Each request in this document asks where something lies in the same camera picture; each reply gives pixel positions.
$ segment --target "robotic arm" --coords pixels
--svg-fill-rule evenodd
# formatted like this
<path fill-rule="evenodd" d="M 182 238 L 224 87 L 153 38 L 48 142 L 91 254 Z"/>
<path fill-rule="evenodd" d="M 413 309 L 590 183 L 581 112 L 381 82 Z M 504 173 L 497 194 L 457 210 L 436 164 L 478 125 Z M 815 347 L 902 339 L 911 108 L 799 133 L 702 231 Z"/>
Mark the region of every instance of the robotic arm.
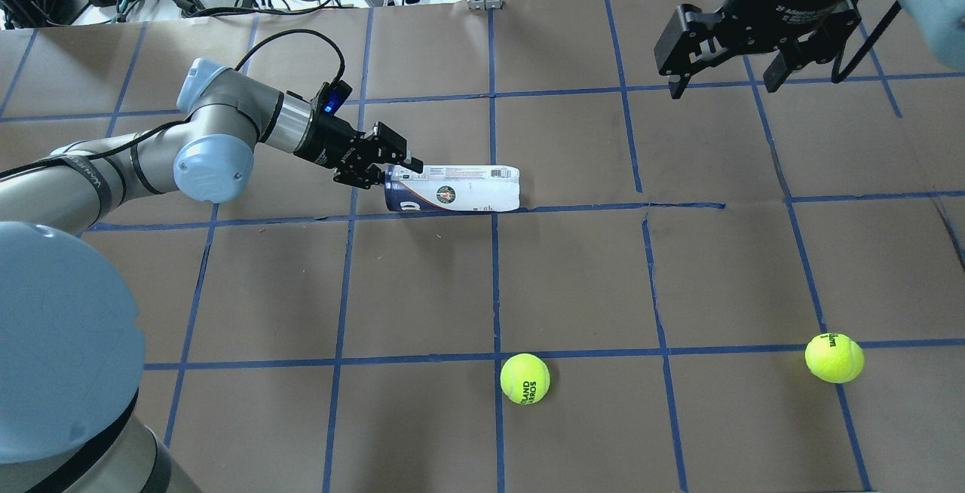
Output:
<path fill-rule="evenodd" d="M 421 173 L 423 163 L 389 126 L 360 133 L 336 118 L 348 92 L 334 93 L 323 87 L 306 102 L 199 58 L 178 98 L 186 120 L 75 143 L 0 179 L 0 219 L 76 233 L 125 201 L 176 188 L 197 201 L 229 201 L 244 190 L 257 142 L 334 169 L 336 182 L 358 188 L 382 184 L 377 164 Z"/>
<path fill-rule="evenodd" d="M 939 60 L 965 69 L 965 0 L 900 1 Z M 859 22 L 854 0 L 724 0 L 712 13 L 680 5 L 654 55 L 678 99 L 690 78 L 707 67 L 744 54 L 777 52 L 763 77 L 774 92 L 793 71 L 833 60 Z"/>

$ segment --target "yellow tennis ball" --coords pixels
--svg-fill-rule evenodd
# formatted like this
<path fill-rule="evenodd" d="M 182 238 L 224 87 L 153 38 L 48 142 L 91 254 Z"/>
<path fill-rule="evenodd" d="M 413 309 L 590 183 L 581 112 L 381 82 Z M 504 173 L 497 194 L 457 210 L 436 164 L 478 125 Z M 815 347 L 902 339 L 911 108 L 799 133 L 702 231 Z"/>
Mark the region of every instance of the yellow tennis ball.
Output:
<path fill-rule="evenodd" d="M 539 403 L 549 390 L 549 369 L 535 355 L 517 354 L 504 363 L 499 385 L 513 403 Z"/>
<path fill-rule="evenodd" d="M 854 380 L 865 368 L 861 346 L 840 332 L 814 336 L 804 350 L 804 360 L 814 376 L 834 384 Z"/>

